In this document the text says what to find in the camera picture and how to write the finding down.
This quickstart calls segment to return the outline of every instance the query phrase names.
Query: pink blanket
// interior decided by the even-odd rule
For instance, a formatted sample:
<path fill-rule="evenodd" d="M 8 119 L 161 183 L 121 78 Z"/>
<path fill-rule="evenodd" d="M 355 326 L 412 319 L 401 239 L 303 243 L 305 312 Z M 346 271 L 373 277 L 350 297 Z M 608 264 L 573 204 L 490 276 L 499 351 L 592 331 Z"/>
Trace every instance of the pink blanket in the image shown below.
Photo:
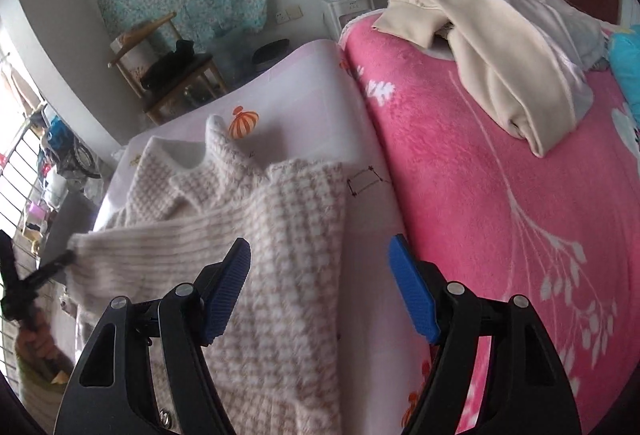
<path fill-rule="evenodd" d="M 344 49 L 386 153 L 419 258 L 477 295 L 534 304 L 558 349 L 588 433 L 640 361 L 640 150 L 610 72 L 595 102 L 543 159 L 500 129 L 456 65 L 356 23 Z M 480 346 L 459 430 L 475 424 Z"/>

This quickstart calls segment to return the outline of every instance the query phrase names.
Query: wooden chair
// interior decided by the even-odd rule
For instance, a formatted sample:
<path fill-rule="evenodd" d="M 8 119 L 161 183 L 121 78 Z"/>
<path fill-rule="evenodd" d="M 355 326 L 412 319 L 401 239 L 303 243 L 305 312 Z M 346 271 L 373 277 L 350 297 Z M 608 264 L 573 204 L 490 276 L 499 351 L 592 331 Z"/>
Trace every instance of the wooden chair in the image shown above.
<path fill-rule="evenodd" d="M 147 39 L 153 32 L 158 30 L 162 25 L 168 23 L 172 29 L 172 33 L 174 34 L 177 40 L 181 40 L 182 37 L 180 33 L 175 28 L 172 19 L 175 18 L 176 13 L 171 12 L 151 23 L 143 26 L 140 29 L 132 30 L 123 37 L 121 37 L 120 41 L 122 43 L 122 49 L 118 51 L 116 57 L 111 60 L 108 64 L 108 67 L 117 66 L 124 78 L 130 84 L 133 91 L 136 92 L 136 95 L 142 99 L 143 101 L 143 110 L 146 115 L 155 123 L 162 124 L 162 115 L 160 113 L 160 109 L 162 106 L 167 103 L 172 98 L 176 97 L 178 94 L 181 94 L 182 91 L 191 86 L 198 79 L 201 79 L 207 90 L 213 95 L 214 98 L 218 97 L 215 91 L 215 85 L 207 78 L 205 72 L 207 70 L 211 71 L 213 78 L 218 83 L 220 90 L 223 94 L 228 94 L 228 88 L 226 87 L 225 81 L 222 79 L 220 72 L 216 66 L 216 63 L 213 62 L 213 56 L 211 54 L 196 54 L 193 57 L 193 61 L 185 67 L 185 69 L 177 76 L 174 76 L 173 79 L 167 79 L 165 84 L 159 89 L 151 92 L 150 90 L 145 90 L 140 82 L 127 70 L 127 68 L 122 65 L 120 61 L 124 55 L 129 52 L 136 45 L 142 43 L 145 39 Z"/>

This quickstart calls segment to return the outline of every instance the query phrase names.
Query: blue pillow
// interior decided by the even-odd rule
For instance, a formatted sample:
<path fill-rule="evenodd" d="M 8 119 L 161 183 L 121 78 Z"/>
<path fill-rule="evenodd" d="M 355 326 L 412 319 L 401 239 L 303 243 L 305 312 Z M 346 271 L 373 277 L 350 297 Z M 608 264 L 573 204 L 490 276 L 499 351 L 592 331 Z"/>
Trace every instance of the blue pillow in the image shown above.
<path fill-rule="evenodd" d="M 640 25 L 633 25 L 629 33 L 611 36 L 609 63 L 636 124 L 640 126 Z"/>

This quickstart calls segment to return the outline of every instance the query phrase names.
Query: white bed sheet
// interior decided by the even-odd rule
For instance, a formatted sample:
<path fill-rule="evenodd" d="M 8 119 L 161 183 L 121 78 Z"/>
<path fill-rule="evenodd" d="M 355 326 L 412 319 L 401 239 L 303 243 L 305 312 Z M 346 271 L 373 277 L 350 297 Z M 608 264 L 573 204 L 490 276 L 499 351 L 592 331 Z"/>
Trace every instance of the white bed sheet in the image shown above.
<path fill-rule="evenodd" d="M 238 144 L 258 164 L 289 158 L 337 160 L 348 176 L 338 306 L 338 371 L 343 433 L 402 430 L 408 396 L 422 386 L 428 347 L 414 331 L 388 268 L 390 238 L 404 228 L 382 150 L 340 49 L 315 41 L 244 87 L 130 142 L 95 225 L 121 208 L 151 136 L 199 142 L 205 121 L 234 109 L 255 111 L 255 129 Z"/>

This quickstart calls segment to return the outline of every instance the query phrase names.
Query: hand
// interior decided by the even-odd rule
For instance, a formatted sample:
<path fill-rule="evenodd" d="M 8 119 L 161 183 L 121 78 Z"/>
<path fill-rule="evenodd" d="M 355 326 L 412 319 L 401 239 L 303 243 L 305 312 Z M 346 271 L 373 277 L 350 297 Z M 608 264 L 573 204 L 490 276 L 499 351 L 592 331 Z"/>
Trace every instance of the hand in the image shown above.
<path fill-rule="evenodd" d="M 35 357 L 55 359 L 60 353 L 56 342 L 51 336 L 51 327 L 40 309 L 36 314 L 35 325 L 35 332 L 31 332 L 25 327 L 20 327 L 18 338 L 15 341 L 16 352 L 30 365 L 35 363 Z"/>

